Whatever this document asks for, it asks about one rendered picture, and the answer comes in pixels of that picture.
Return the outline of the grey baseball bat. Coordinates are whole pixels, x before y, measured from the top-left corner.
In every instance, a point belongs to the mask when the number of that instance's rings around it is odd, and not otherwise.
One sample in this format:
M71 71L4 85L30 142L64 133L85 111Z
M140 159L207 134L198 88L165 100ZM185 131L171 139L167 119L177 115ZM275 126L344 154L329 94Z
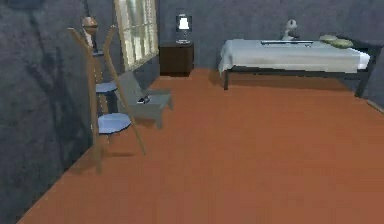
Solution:
M262 40L262 45L271 44L313 44L314 41L300 41L300 40Z

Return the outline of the window with pale frame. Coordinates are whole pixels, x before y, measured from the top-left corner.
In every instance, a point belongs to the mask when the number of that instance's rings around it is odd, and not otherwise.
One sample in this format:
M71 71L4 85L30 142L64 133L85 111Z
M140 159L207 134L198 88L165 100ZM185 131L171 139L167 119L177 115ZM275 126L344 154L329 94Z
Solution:
M135 70L158 50L156 0L114 0L126 70Z

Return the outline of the bed with white sheet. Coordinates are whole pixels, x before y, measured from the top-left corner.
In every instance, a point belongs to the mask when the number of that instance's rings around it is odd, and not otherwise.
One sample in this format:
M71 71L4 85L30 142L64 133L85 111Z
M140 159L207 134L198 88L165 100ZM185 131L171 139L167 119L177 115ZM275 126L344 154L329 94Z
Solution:
M352 48L339 49L317 40L313 44L262 45L262 40L232 39L220 52L218 71L229 86L229 74L286 75L343 78L359 82L355 95L361 97L381 54L382 45L353 40Z

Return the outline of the grey chair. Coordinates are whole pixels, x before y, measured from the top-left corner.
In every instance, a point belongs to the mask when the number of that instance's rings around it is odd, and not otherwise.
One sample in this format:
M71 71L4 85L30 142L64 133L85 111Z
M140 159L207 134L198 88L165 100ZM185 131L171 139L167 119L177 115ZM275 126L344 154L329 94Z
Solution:
M172 94L169 89L142 88L135 75L127 71L118 76L120 92L125 97L131 115L139 119L151 119L156 127L163 126L162 112L166 106L173 109Z

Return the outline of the wooden shelf with blue trays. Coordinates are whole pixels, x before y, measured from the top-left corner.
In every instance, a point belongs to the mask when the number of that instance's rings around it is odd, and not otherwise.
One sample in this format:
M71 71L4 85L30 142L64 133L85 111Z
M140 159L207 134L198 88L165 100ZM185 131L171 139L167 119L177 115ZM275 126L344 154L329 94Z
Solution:
M100 174L102 172L102 153L104 146L100 143L101 135L111 135L118 133L132 127L136 135L136 139L141 147L142 153L146 154L146 149L143 144L141 135L136 127L136 121L132 116L131 108L128 106L121 83L110 57L110 44L114 36L116 27L112 25L107 34L106 40L103 44L103 50L95 53L92 48L86 43L84 39L80 37L80 34L74 28L68 28L69 33L75 39L75 41L83 48L86 58L86 72L88 80L88 96L91 116L91 131L92 131L92 147L93 157L96 164L96 172ZM96 76L101 74L100 62L98 56L101 55L107 64L109 72L113 78L110 83L96 82ZM98 94L103 94L103 87L111 87L112 91L117 91L120 97L120 101L123 103L125 113L108 113L102 116L98 116Z

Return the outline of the dark brown chest of drawers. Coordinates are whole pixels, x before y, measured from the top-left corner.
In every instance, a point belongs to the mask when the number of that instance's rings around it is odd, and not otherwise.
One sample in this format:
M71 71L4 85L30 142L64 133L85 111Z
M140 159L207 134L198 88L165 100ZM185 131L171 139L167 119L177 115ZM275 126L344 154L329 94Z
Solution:
M166 43L159 47L160 74L188 77L194 68L194 44Z

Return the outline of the brown round ball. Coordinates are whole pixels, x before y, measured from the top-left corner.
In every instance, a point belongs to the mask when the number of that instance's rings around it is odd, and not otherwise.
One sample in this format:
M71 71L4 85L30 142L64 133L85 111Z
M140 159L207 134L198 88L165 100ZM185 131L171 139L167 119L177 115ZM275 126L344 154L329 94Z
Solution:
M89 35L94 35L98 30L98 23L93 17L84 17L82 20L82 27Z

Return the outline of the white table lamp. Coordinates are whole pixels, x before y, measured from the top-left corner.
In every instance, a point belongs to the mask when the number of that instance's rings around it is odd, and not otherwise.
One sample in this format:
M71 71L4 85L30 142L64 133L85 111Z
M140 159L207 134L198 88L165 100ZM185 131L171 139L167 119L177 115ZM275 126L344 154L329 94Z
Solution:
M189 44L188 33L191 31L191 17L186 14L179 14L176 16L176 33L178 37L176 42L178 44Z

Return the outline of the white desk lamp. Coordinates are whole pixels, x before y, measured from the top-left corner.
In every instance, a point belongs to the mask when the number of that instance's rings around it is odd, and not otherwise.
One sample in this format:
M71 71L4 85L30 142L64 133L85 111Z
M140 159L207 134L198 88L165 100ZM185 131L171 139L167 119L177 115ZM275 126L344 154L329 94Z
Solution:
M286 28L282 39L284 41L291 41L299 38L299 35L296 33L297 22L294 19L290 19L286 23Z

